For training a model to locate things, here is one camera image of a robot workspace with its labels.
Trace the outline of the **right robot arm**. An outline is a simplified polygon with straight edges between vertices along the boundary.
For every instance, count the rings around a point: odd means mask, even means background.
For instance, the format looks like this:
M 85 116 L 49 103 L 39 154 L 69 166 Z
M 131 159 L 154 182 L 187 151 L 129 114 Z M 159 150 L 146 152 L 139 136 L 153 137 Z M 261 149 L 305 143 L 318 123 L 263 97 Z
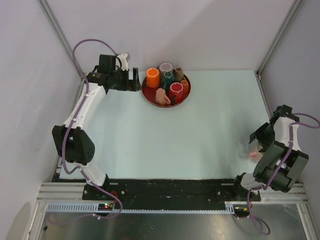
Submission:
M 257 161 L 252 173 L 238 175 L 231 187 L 232 197 L 244 201 L 249 194 L 271 188 L 287 193 L 298 180 L 309 161 L 298 143 L 300 119 L 292 108 L 280 105 L 268 122 L 249 137 L 255 148 L 249 158 Z

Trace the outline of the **large pale pink mug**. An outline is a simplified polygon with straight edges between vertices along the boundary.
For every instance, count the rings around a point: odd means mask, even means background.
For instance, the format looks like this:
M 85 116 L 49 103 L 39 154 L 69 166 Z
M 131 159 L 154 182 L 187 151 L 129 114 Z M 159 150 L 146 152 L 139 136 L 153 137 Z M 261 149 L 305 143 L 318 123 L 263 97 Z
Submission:
M 252 145 L 252 148 L 250 149 L 247 157 L 250 160 L 252 160 L 254 163 L 258 163 L 264 154 L 265 154 L 265 151 L 263 147 L 257 142 Z

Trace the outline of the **red mug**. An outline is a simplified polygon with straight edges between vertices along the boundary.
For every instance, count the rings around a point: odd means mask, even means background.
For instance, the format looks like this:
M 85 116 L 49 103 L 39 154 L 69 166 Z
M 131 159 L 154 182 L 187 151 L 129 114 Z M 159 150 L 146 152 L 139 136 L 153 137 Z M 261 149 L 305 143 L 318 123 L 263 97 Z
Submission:
M 172 105 L 179 104 L 184 99 L 184 88 L 179 82 L 174 82 L 169 87 L 169 99 Z

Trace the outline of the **brown textured cup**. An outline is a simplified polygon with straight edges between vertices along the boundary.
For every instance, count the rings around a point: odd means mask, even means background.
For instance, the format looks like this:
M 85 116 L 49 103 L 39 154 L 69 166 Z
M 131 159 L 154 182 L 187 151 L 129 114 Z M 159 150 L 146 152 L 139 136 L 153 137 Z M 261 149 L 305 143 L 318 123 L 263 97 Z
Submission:
M 173 70 L 173 73 L 174 73 L 174 78 L 175 78 L 176 82 L 181 82 L 183 80 L 184 72 L 183 72 L 183 69 L 181 67 L 176 67 Z

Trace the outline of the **orange mug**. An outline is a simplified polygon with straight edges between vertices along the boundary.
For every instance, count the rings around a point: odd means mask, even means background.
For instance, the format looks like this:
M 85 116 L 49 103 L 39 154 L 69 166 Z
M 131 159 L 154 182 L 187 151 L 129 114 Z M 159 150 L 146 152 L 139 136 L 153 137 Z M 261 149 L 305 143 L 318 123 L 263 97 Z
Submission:
M 146 83 L 151 88 L 156 88 L 160 85 L 160 71 L 157 68 L 149 68 L 146 71 Z

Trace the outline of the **dark green mug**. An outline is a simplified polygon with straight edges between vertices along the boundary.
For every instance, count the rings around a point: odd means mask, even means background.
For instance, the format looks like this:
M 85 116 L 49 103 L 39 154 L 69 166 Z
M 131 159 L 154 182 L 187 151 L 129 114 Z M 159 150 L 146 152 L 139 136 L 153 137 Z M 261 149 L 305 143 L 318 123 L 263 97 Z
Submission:
M 165 71 L 162 75 L 161 87 L 167 89 L 174 81 L 174 74 L 171 71 Z

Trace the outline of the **lilac mug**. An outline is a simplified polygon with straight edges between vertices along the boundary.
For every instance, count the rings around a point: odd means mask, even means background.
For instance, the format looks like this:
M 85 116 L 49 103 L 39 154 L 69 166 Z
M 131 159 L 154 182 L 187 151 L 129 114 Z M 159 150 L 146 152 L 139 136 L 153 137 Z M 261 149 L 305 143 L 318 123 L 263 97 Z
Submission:
M 161 76 L 163 76 L 165 72 L 173 72 L 173 66 L 168 62 L 161 63 L 158 69 Z

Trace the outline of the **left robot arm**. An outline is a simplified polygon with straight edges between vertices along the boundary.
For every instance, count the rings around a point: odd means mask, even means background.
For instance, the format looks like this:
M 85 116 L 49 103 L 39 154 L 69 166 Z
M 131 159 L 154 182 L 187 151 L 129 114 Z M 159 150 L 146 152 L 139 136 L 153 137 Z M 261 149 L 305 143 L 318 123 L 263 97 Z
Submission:
M 101 200 L 110 196 L 111 187 L 105 184 L 108 176 L 94 159 L 95 144 L 86 131 L 108 91 L 141 90 L 138 68 L 134 67 L 133 75 L 129 76 L 128 57 L 127 53 L 101 54 L 98 65 L 85 75 L 85 86 L 70 116 L 62 125 L 55 125 L 52 129 L 64 171 L 68 175 L 80 171 L 86 182 L 94 186 L 94 195 Z

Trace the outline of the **small salmon pink mug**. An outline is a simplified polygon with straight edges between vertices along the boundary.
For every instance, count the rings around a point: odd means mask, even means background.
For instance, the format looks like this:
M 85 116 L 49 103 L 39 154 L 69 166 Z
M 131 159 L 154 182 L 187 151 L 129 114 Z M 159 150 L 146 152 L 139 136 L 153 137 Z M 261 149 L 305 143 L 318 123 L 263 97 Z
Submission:
M 163 88 L 159 88 L 155 93 L 155 102 L 161 106 L 170 105 L 171 100 L 166 94 L 166 91 Z

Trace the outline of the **small orange cup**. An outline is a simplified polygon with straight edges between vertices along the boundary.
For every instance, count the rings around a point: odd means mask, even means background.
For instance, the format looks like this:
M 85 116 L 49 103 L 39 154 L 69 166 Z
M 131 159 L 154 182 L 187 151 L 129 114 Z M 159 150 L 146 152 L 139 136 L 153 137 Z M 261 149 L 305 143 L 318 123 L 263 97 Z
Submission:
M 181 85 L 183 86 L 183 93 L 187 94 L 190 90 L 190 86 L 187 80 L 183 79 L 181 82 Z

